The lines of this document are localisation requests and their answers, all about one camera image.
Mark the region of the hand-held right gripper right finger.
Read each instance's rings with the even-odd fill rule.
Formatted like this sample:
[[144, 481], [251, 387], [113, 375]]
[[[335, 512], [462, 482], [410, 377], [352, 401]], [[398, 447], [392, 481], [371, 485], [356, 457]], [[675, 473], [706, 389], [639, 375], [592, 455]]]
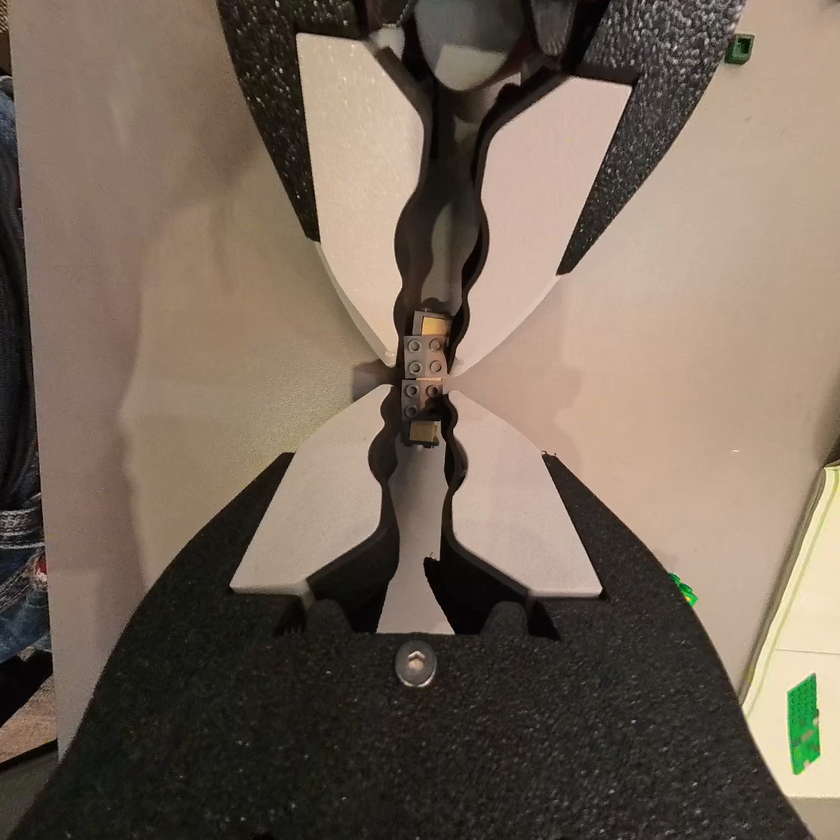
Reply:
[[479, 634], [501, 603], [532, 635], [555, 635], [547, 604], [603, 594], [540, 449], [461, 392], [443, 402], [447, 489], [438, 558], [424, 572], [457, 635]]

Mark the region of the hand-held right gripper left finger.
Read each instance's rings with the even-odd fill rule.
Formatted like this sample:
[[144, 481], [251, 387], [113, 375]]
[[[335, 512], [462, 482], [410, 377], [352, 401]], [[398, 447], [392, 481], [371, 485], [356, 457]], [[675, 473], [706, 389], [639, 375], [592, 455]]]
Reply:
[[375, 632], [400, 557], [390, 478], [399, 394], [380, 385], [308, 437], [250, 541], [230, 588], [334, 601], [356, 632]]

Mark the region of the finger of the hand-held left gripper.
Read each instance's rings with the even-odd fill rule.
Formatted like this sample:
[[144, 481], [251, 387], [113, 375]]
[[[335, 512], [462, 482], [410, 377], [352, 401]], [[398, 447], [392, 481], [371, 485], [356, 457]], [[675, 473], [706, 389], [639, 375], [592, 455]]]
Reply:
[[394, 51], [372, 39], [296, 41], [317, 251], [353, 323], [393, 368], [403, 290], [396, 230], [425, 175], [430, 109]]
[[476, 158], [479, 239], [465, 266], [451, 373], [466, 373], [549, 294], [633, 87], [548, 80], [488, 125]]

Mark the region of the dark grey brick assembly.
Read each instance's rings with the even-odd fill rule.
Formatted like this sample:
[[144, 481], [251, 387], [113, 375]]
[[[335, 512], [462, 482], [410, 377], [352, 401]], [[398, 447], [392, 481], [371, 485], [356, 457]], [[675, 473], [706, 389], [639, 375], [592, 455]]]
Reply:
[[443, 390], [443, 380], [439, 378], [402, 381], [401, 440], [405, 446], [438, 446]]
[[441, 313], [418, 310], [410, 332], [403, 338], [404, 377], [440, 379], [448, 375], [448, 346], [452, 320]]

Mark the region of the grey desk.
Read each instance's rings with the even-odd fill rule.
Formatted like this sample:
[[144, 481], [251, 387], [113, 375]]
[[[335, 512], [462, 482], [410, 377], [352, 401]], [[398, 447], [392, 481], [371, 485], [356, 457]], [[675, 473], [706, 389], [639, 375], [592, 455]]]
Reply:
[[[11, 2], [59, 744], [143, 594], [382, 372], [214, 2]], [[749, 2], [677, 141], [460, 388], [698, 593], [731, 680], [838, 434], [838, 2]]]

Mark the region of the brick instruction booklet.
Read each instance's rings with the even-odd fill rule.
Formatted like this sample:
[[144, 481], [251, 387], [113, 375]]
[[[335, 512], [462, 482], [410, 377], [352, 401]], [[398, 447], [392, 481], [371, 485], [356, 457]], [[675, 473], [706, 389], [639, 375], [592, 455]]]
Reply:
[[782, 792], [839, 792], [839, 465], [819, 473], [742, 695]]

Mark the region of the person's jeans leg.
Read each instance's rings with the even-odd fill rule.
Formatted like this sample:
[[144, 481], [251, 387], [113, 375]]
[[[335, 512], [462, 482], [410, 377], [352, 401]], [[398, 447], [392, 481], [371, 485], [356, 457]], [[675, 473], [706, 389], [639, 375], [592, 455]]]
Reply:
[[1, 662], [51, 653], [14, 83], [1, 77]]

